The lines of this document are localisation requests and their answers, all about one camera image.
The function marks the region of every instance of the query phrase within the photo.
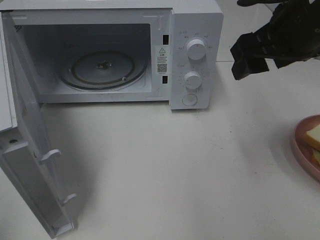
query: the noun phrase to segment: white table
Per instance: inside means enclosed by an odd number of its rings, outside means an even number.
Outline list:
[[[320,183],[290,140],[300,119],[320,113],[320,61],[280,70],[270,61],[270,72],[235,81],[229,46],[271,13],[219,2],[225,22],[209,109],[43,107],[62,175],[79,194],[70,205],[81,208],[79,228],[59,239],[319,239]],[[50,239],[2,171],[0,189],[0,239]]]

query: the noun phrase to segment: open microwave door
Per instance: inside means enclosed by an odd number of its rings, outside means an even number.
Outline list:
[[[74,228],[65,204],[76,195],[62,188],[55,162],[61,153],[49,144],[20,28],[0,13],[0,166],[55,238]]]

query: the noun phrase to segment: glass turntable plate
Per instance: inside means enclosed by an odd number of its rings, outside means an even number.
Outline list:
[[[84,90],[104,90],[127,85],[146,71],[149,55],[141,46],[107,43],[69,48],[61,54],[59,77]]]

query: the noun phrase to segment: microwave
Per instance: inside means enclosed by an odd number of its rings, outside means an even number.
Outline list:
[[[64,190],[41,105],[207,108],[222,23],[215,0],[0,2],[0,166],[51,238],[75,228],[77,194]]]

